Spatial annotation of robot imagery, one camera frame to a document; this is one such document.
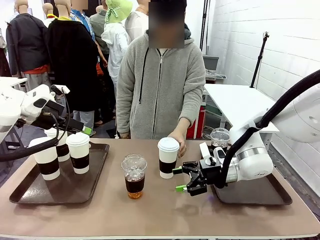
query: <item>plastic cup with brown liquid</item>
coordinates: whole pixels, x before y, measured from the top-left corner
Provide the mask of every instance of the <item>plastic cup with brown liquid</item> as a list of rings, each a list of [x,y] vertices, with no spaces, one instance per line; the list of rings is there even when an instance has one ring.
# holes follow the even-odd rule
[[[131,199],[139,199],[143,195],[147,161],[143,156],[131,154],[121,163],[124,171],[125,186]]]

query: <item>cup lid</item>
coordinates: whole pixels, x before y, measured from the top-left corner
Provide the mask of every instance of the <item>cup lid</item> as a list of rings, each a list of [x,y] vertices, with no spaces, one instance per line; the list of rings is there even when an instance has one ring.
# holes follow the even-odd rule
[[[171,153],[178,151],[180,144],[173,137],[164,137],[158,142],[158,148],[164,152]]]
[[[44,133],[46,134],[46,135],[57,135],[57,129],[56,128],[50,128],[50,129],[48,129],[48,130],[44,130]]]
[[[47,142],[47,141],[49,141],[49,140],[52,140],[52,138],[51,138],[51,137],[48,137],[48,136],[44,136],[44,137],[39,137],[39,138],[33,139],[33,140],[31,140],[31,142],[29,143],[28,148],[31,148],[31,147],[33,147],[33,146],[35,146],[35,145],[38,145],[38,144],[42,144],[42,143]]]
[[[82,132],[77,132],[76,134],[71,134],[65,140],[65,143],[71,147],[80,147],[89,142],[90,137]]]

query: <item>lime green bucket hat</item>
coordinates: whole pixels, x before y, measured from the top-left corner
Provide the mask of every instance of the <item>lime green bucket hat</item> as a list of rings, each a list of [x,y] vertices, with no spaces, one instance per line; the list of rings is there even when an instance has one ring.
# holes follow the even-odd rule
[[[105,15],[107,24],[119,23],[126,19],[132,10],[133,3],[130,0],[106,0],[108,10]]]

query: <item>brown serving tray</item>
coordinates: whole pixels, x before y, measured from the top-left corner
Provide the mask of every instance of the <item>brown serving tray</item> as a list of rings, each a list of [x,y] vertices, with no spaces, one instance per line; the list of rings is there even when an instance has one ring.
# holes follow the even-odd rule
[[[90,167],[85,174],[75,174],[71,160],[59,162],[60,176],[45,181],[38,165],[27,174],[9,197],[10,202],[26,205],[83,204],[94,195],[109,151],[108,144],[90,142]]]
[[[217,197],[225,204],[281,206],[292,204],[292,198],[271,173],[268,176],[228,183],[227,187],[215,189]]]

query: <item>table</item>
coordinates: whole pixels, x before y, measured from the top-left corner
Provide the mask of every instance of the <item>table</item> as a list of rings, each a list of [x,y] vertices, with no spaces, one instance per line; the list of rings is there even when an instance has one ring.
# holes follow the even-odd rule
[[[190,180],[186,174],[162,179],[157,140],[91,139],[110,145],[92,200],[86,204],[23,206],[9,196],[35,164],[31,156],[0,188],[0,236],[31,239],[284,239],[312,237],[320,223],[287,181],[274,176],[293,203],[281,207],[222,204],[210,188],[191,197],[175,192]],[[178,160],[198,160],[202,141],[187,141],[187,154]],[[127,196],[121,161],[142,154],[148,167],[144,195]]]
[[[17,84],[23,83],[28,81],[27,78],[17,78],[17,77],[6,77],[6,76],[0,76],[0,85],[6,85],[13,87]]]
[[[264,109],[271,108],[275,101],[255,88],[244,85],[206,84],[204,88],[222,112],[220,128],[226,121],[232,126],[244,124]],[[268,149],[273,133],[279,132],[276,126],[269,125],[259,131],[265,133],[262,140]]]

